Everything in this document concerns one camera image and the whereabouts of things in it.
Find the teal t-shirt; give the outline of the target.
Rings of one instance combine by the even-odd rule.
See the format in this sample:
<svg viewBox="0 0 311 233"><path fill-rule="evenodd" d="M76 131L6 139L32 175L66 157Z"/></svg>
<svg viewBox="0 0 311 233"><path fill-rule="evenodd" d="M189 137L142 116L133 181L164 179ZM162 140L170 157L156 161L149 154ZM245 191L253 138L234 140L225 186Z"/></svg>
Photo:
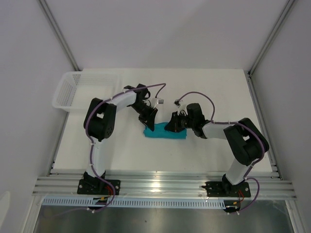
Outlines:
<svg viewBox="0 0 311 233"><path fill-rule="evenodd" d="M181 132L175 133L165 130L167 122L161 122L155 124L154 131L150 130L148 127L145 127L143 134L147 138L159 138L159 139L174 139L174 140L184 140L187 138L187 130L184 129Z"/></svg>

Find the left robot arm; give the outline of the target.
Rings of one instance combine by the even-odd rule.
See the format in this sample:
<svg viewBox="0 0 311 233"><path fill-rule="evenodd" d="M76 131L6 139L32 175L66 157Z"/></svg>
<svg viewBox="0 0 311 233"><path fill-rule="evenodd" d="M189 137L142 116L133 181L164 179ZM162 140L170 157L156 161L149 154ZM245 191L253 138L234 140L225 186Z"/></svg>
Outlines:
<svg viewBox="0 0 311 233"><path fill-rule="evenodd" d="M133 108L138 113L138 120L151 131L155 130L158 109L151 104L146 104L145 101L151 96L148 89L156 86L156 84L150 86L139 84L137 87L128 85L120 93L106 100L94 98L91 101L84 121L84 129L91 143L86 174L92 179L88 183L88 188L94 194L102 193L105 184L109 184L104 178L104 153L101 149L103 142L114 131L118 111L126 107Z"/></svg>

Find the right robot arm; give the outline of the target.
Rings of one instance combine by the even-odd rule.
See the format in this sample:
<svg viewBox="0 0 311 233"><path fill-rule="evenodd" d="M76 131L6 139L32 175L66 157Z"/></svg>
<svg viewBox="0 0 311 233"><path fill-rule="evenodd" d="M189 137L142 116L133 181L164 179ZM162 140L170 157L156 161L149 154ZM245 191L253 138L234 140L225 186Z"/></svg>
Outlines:
<svg viewBox="0 0 311 233"><path fill-rule="evenodd" d="M198 103L181 105L177 100L175 105L177 111L172 113L165 130L179 133L192 129L199 138L216 138L228 142L234 161L220 184L221 191L226 196L233 196L239 191L254 165L270 149L267 140L249 118L245 117L237 122L215 122L205 119Z"/></svg>

